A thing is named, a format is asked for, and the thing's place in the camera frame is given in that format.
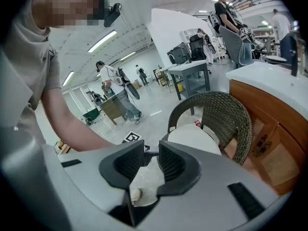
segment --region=wicker chair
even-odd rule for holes
[[[194,106],[203,106],[201,126],[206,125],[219,138],[219,147],[223,150],[233,138],[237,138],[237,147],[232,158],[243,165],[252,142],[252,124],[246,108],[231,95],[220,91],[207,91],[196,94],[182,101],[172,111],[167,134],[162,140],[167,141],[170,129],[177,126],[179,117]]]

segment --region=gray floor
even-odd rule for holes
[[[209,65],[211,90],[229,92],[229,80],[226,73],[233,70],[233,63],[229,59],[223,59]],[[167,87],[159,86],[155,81],[147,87],[138,90],[139,100],[133,100],[142,111],[144,117],[138,125],[135,122],[124,121],[123,118],[115,119],[114,125],[107,116],[101,116],[91,129],[112,143],[120,144],[123,138],[132,130],[141,135],[146,145],[150,145],[151,151],[158,151],[159,140],[167,133],[168,119],[171,111],[180,103],[174,87],[170,93]],[[179,119],[181,124],[192,124],[202,116],[201,110],[195,109],[195,115],[190,111],[185,112]],[[158,186],[164,184],[164,177],[158,167],[156,158],[153,158],[148,167],[140,168],[136,178],[131,183],[131,189],[142,189],[142,197],[136,202],[136,206],[151,204],[156,200],[155,193]]]

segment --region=black t-shirt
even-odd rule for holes
[[[230,21],[238,29],[243,27],[243,24],[239,21],[235,10],[231,6],[226,4],[225,2],[216,2],[215,3],[215,11],[216,11],[216,14],[218,14],[218,15],[225,14],[227,16],[228,21]],[[219,19],[220,19],[221,25],[224,26],[225,24],[222,22],[220,17],[219,17]]]

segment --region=gray chair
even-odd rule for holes
[[[252,124],[246,108],[234,97],[225,92],[207,91],[191,96],[178,104],[171,112],[167,134],[162,140],[167,141],[170,129],[177,127],[179,117],[188,109],[202,106],[201,127],[209,127],[219,138],[219,148],[223,150],[233,138],[237,146],[233,161],[243,165],[252,142]]]
[[[241,37],[225,28],[224,26],[219,27],[219,32],[226,44],[229,56],[238,67],[243,67],[249,64],[253,64],[258,61],[252,59],[250,43],[243,43]]]

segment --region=fluorescent light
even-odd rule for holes
[[[91,49],[88,50],[88,52],[92,53],[93,51],[95,51],[96,48],[98,48],[101,44],[103,44],[105,41],[110,39],[115,34],[116,34],[116,31],[112,30],[110,33],[104,36],[100,41],[98,41],[95,45],[93,45]]]
[[[157,111],[157,112],[155,112],[155,113],[151,114],[150,116],[154,116],[154,115],[156,115],[156,114],[158,114],[158,113],[161,113],[161,112],[162,112],[162,110]]]
[[[65,85],[68,83],[69,79],[73,76],[73,74],[74,74],[73,71],[71,71],[71,72],[68,74],[68,76],[66,77],[66,79],[65,79],[65,81],[64,81],[64,83],[63,83],[62,86],[65,86]]]
[[[120,61],[123,61],[124,59],[130,57],[131,55],[133,55],[133,54],[135,54],[135,53],[136,53],[136,52],[134,51],[134,52],[132,52],[131,54],[128,54],[127,56],[121,58]]]

